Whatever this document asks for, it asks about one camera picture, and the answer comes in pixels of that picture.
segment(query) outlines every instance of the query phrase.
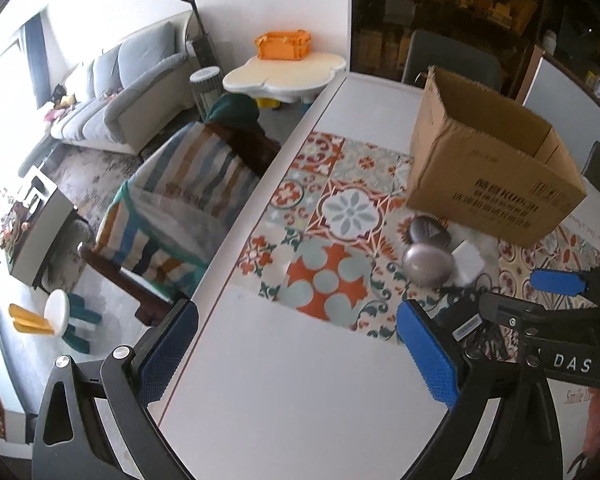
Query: silver screw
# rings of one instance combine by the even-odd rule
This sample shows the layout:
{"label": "silver screw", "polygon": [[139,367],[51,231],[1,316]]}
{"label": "silver screw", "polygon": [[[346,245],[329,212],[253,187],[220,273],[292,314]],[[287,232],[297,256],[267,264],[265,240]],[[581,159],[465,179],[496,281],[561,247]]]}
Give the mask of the silver screw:
{"label": "silver screw", "polygon": [[535,354],[529,354],[526,356],[526,364],[532,368],[538,368],[540,366],[540,358]]}
{"label": "silver screw", "polygon": [[476,347],[474,346],[470,346],[469,348],[467,348],[464,353],[466,354],[466,356],[469,359],[472,360],[477,360],[480,359],[482,357],[482,352],[480,352],[480,350],[478,350]]}
{"label": "silver screw", "polygon": [[130,353],[131,350],[128,346],[119,346],[113,351],[113,357],[115,359],[125,359]]}
{"label": "silver screw", "polygon": [[61,355],[60,357],[58,357],[58,359],[56,359],[56,366],[58,368],[64,368],[68,364],[69,364],[69,356],[67,356],[67,355]]}

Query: window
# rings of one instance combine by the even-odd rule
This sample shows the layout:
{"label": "window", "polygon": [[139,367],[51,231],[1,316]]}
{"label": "window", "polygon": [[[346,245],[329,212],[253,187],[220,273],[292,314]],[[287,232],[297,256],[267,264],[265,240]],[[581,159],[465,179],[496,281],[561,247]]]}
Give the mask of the window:
{"label": "window", "polygon": [[16,41],[0,56],[0,190],[17,186],[18,168],[40,140],[41,127],[27,58]]}

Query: gray sofa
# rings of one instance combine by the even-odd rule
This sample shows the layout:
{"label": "gray sofa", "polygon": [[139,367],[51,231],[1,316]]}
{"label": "gray sofa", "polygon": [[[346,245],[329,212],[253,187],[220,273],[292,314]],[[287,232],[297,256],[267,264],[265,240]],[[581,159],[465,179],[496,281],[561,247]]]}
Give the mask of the gray sofa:
{"label": "gray sofa", "polygon": [[77,103],[51,127],[68,144],[137,155],[195,102],[189,76],[198,68],[186,39],[198,26],[187,11],[123,38],[65,78]]}

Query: orange basket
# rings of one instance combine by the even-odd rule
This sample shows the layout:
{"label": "orange basket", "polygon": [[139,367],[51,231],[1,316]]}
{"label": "orange basket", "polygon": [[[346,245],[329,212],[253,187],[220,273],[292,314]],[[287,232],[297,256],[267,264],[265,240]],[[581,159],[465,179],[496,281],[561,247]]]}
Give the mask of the orange basket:
{"label": "orange basket", "polygon": [[255,40],[260,59],[298,61],[311,52],[311,34],[306,30],[267,32]]}

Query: small white stool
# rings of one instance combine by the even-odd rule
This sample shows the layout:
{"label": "small white stool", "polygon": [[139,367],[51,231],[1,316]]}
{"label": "small white stool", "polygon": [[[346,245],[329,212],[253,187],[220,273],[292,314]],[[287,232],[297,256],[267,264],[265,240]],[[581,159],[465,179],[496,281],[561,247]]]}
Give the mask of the small white stool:
{"label": "small white stool", "polygon": [[46,300],[45,319],[54,330],[56,337],[61,337],[74,350],[88,354],[90,344],[86,339],[75,335],[75,326],[69,318],[81,319],[92,324],[102,321],[102,316],[84,306],[84,298],[72,292],[54,290]]}

